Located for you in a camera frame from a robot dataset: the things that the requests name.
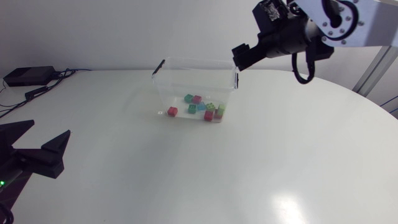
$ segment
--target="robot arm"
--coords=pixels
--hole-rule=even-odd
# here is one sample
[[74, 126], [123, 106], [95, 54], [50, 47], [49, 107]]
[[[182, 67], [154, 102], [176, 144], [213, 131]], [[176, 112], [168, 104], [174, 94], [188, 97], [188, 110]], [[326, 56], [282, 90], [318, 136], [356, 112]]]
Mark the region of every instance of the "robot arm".
[[[253, 10], [258, 44], [233, 49], [240, 71], [264, 58], [292, 55], [293, 72], [306, 84], [315, 61], [329, 58], [334, 47], [398, 46], [398, 1], [281, 0], [261, 1]], [[297, 53], [306, 52], [309, 77], [297, 71]]]

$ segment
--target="green cube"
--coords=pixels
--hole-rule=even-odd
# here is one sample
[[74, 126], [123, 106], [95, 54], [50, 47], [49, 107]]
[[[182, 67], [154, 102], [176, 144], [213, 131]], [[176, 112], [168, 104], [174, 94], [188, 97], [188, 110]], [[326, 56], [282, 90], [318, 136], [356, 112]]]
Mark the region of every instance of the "green cube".
[[225, 105], [218, 105], [217, 115], [223, 116], [225, 111]]
[[193, 99], [193, 96], [191, 94], [188, 94], [187, 96], [184, 97], [185, 102], [191, 103]]
[[206, 110], [213, 112], [214, 110], [216, 110], [216, 107], [214, 106], [213, 103], [208, 103], [208, 104], [206, 104]]
[[196, 112], [197, 112], [197, 106], [196, 105], [189, 105], [188, 113], [194, 114]]

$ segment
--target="white table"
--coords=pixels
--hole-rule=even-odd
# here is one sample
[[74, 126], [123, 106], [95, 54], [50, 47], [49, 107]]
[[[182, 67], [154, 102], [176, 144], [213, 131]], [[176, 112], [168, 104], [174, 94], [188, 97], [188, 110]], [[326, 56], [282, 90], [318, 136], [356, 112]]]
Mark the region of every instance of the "white table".
[[151, 73], [80, 72], [0, 119], [35, 120], [16, 148], [72, 131], [65, 170], [32, 176], [15, 223], [397, 223], [398, 122], [374, 103], [249, 70], [222, 123], [173, 119]]

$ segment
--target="black device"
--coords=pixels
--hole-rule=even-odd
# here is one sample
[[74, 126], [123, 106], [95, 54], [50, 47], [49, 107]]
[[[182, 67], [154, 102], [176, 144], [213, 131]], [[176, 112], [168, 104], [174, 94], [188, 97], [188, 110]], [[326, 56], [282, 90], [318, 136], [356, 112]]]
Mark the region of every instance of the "black device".
[[62, 156], [70, 131], [45, 143], [41, 149], [14, 149], [14, 144], [34, 125], [33, 120], [0, 125], [0, 192], [22, 171], [57, 178], [63, 171]]
[[25, 99], [28, 101], [33, 100], [35, 98], [36, 94], [42, 93], [47, 90], [49, 90], [48, 86], [43, 86], [36, 90], [29, 91], [29, 92], [25, 93]]
[[[264, 58], [292, 55], [293, 72], [301, 84], [312, 80], [315, 74], [315, 61], [329, 58], [334, 52], [322, 42], [322, 32], [308, 16], [288, 1], [289, 7], [281, 0], [261, 1], [253, 14], [260, 29], [258, 44], [250, 49], [248, 44], [234, 48], [235, 65], [243, 71]], [[335, 8], [330, 5], [331, 14]], [[309, 77], [304, 79], [297, 70], [297, 53], [306, 52]]]
[[47, 85], [55, 72], [53, 66], [17, 68], [4, 77], [9, 86]]

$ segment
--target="metal bracket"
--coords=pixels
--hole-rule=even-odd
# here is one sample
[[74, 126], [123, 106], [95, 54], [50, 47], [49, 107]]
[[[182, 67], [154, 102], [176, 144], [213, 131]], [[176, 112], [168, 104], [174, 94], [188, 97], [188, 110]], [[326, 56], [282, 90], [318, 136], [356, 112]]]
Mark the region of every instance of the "metal bracket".
[[382, 47], [368, 69], [353, 88], [353, 91], [366, 97], [397, 57], [397, 47]]
[[[294, 2], [325, 34], [324, 43], [331, 47], [396, 46], [398, 47], [398, 3], [391, 0], [332, 0], [339, 5], [342, 23], [331, 27], [321, 0]], [[353, 32], [345, 34], [353, 26]]]

